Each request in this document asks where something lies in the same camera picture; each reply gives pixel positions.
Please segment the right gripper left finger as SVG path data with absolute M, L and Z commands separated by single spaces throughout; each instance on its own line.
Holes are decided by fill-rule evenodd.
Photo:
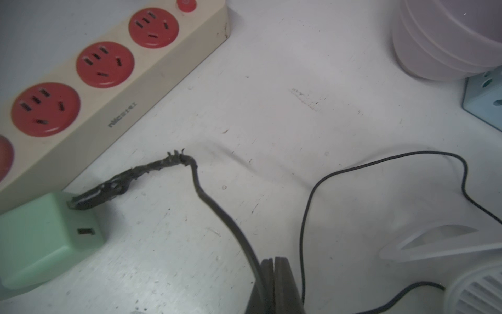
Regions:
M 264 259 L 260 264 L 263 280 L 254 284 L 247 303 L 246 314 L 274 313 L 273 300 L 273 259 Z

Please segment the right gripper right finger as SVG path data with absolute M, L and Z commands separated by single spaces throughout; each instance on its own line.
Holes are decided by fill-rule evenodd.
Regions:
M 285 257 L 275 258 L 274 302 L 277 314 L 305 314 L 290 263 Z

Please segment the cream power strip red sockets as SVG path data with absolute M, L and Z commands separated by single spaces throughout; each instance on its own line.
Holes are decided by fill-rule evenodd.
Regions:
M 154 1 L 1 106 L 1 211 L 64 189 L 230 36 L 225 1 Z

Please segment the green power adapter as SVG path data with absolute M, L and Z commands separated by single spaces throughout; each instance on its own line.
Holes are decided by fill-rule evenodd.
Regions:
M 1 215 L 1 292 L 21 294 L 70 270 L 105 243 L 94 210 L 51 192 Z

